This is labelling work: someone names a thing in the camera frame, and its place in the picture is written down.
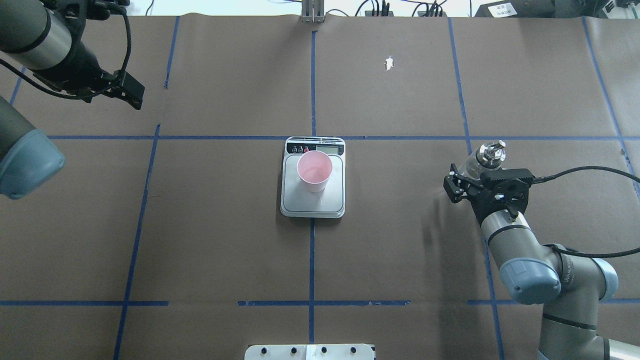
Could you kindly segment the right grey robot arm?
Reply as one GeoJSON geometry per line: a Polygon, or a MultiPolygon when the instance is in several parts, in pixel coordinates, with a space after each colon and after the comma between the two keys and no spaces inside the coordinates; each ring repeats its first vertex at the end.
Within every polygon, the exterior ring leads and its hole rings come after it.
{"type": "Polygon", "coordinates": [[[619,287],[608,259],[636,255],[639,249],[585,253],[558,243],[541,244],[524,216],[530,187],[583,170],[639,180],[621,170],[593,165],[546,177],[536,177],[526,168],[496,168],[472,178],[451,164],[443,188],[452,203],[464,199],[470,203],[512,300],[542,305],[539,360],[637,360],[637,345],[600,335],[598,314],[600,303],[612,299],[619,287]]]}

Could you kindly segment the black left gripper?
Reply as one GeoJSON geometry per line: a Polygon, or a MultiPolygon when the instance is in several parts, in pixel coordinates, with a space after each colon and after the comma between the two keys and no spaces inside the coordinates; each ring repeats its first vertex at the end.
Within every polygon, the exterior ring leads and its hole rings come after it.
{"type": "Polygon", "coordinates": [[[146,87],[126,71],[131,56],[131,27],[127,17],[129,0],[44,0],[49,11],[51,35],[66,30],[70,44],[64,44],[64,58],[44,69],[32,71],[35,78],[55,92],[69,98],[90,101],[98,95],[117,98],[140,111],[146,87]],[[94,53],[82,43],[88,20],[105,21],[119,14],[125,21],[126,53],[120,69],[110,73],[101,68],[94,53]]]}

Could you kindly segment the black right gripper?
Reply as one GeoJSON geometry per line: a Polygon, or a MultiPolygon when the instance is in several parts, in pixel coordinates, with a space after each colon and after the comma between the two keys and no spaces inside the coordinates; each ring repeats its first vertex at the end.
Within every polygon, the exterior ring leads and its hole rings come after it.
{"type": "Polygon", "coordinates": [[[482,225],[496,212],[506,211],[510,219],[524,214],[534,180],[535,176],[526,168],[489,170],[480,174],[480,180],[474,180],[462,175],[451,162],[448,175],[443,178],[443,189],[453,204],[470,199],[475,218],[482,225]]]}

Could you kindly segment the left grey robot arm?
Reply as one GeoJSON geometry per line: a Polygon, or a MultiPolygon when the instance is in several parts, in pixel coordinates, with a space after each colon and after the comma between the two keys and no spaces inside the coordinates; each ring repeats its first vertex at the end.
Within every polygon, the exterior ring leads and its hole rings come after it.
{"type": "MultiPolygon", "coordinates": [[[[98,96],[142,109],[144,85],[128,73],[132,53],[128,0],[3,0],[1,65],[26,84],[55,98],[91,103],[98,96]],[[106,71],[83,43],[88,21],[121,16],[126,51],[115,71],[106,71]]],[[[22,199],[66,165],[66,157],[43,130],[6,98],[1,99],[0,192],[22,199]]]]}

